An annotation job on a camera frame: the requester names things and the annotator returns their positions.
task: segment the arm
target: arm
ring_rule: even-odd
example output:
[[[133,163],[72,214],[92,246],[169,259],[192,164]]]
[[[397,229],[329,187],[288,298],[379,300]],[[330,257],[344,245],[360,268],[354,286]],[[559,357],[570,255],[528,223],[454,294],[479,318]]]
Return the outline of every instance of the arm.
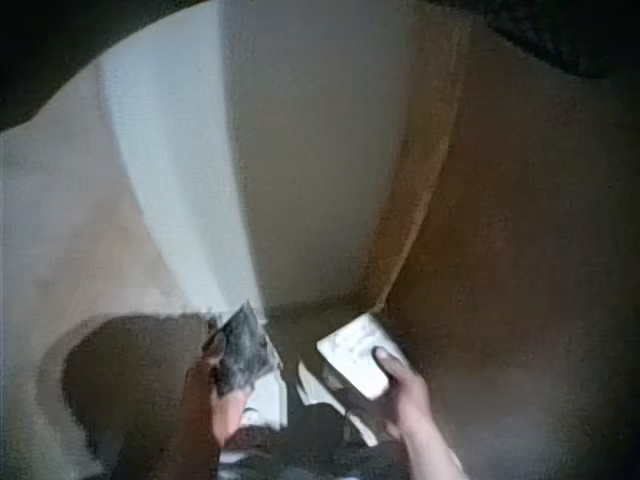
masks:
[[[238,430],[249,396],[236,391],[219,398],[211,385],[211,373],[222,360],[224,346],[224,335],[217,335],[187,371],[178,425],[154,479],[217,478],[220,448]]]
[[[389,431],[404,442],[413,479],[466,480],[433,420],[425,381],[384,349],[377,348],[374,356],[390,379],[382,399]]]

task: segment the human hand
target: human hand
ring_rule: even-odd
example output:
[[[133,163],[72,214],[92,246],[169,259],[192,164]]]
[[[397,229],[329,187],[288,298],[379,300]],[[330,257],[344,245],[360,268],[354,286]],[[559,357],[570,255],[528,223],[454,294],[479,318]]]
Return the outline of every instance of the human hand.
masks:
[[[382,347],[373,349],[373,357],[389,377],[389,389],[377,401],[389,433],[406,439],[431,426],[433,417],[424,379]]]
[[[192,433],[204,431],[218,447],[222,447],[240,427],[242,413],[251,395],[249,389],[218,397],[212,374],[221,374],[225,340],[224,335],[216,335],[207,350],[189,368],[181,401],[183,428]]]

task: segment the hand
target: hand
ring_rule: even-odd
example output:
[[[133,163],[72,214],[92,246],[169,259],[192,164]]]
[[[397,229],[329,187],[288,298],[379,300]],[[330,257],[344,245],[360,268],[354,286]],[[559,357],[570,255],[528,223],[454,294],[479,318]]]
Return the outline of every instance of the hand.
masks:
[[[233,436],[240,427],[242,413],[251,391],[234,391],[218,397],[212,384],[212,371],[219,369],[224,356],[225,336],[216,335],[211,345],[187,371],[181,401],[183,428],[202,432],[218,447]]]
[[[373,356],[389,377],[389,389],[378,400],[389,433],[406,439],[432,425],[429,391],[424,379],[384,348],[374,348]]]

